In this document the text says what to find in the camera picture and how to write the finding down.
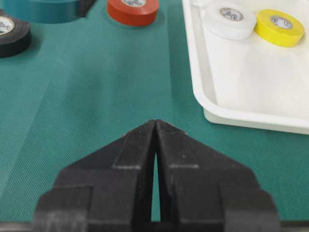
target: black plastic part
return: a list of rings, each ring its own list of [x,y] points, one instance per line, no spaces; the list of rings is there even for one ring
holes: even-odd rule
[[[155,154],[160,223],[151,223]],[[280,231],[275,204],[249,168],[161,120],[62,170],[39,200],[33,226],[35,232]]]
[[[96,0],[80,0],[79,6],[79,16],[86,17],[89,10],[96,3]]]
[[[11,19],[15,24],[13,31],[0,36],[0,58],[11,57],[22,53],[31,44],[30,23],[12,18],[1,9],[0,16]]]

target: green table cover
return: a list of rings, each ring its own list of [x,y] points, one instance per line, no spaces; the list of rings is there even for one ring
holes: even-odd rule
[[[114,22],[105,5],[72,23],[32,24],[30,49],[0,59],[0,221],[31,220],[62,168],[152,118],[252,168],[281,219],[309,219],[309,136],[204,118],[181,0],[161,0],[146,28]],[[158,209],[156,186],[154,220]]]

